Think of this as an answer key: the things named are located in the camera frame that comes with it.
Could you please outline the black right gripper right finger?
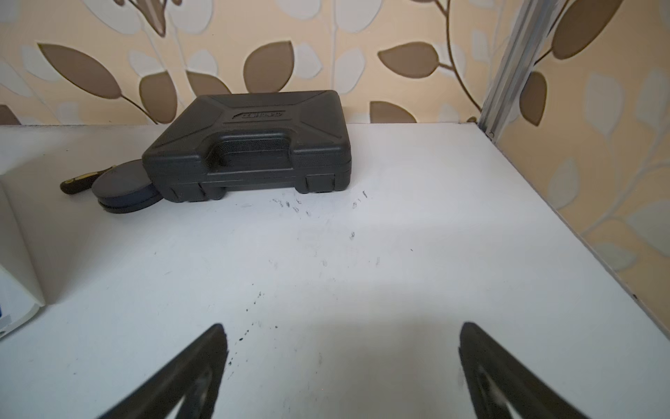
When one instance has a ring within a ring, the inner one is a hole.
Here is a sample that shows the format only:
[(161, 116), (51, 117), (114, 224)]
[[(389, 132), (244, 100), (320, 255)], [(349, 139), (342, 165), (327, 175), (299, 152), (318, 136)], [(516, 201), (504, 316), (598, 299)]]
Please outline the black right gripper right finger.
[(460, 331), (459, 356), (478, 418), (584, 418), (478, 324)]

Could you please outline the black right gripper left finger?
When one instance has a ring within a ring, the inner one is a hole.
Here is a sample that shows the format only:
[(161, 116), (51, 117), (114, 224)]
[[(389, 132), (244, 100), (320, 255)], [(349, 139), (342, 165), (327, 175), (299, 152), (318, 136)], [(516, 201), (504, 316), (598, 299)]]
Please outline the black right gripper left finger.
[(104, 418), (211, 418), (227, 365), (228, 340), (214, 324), (180, 354), (117, 403)]

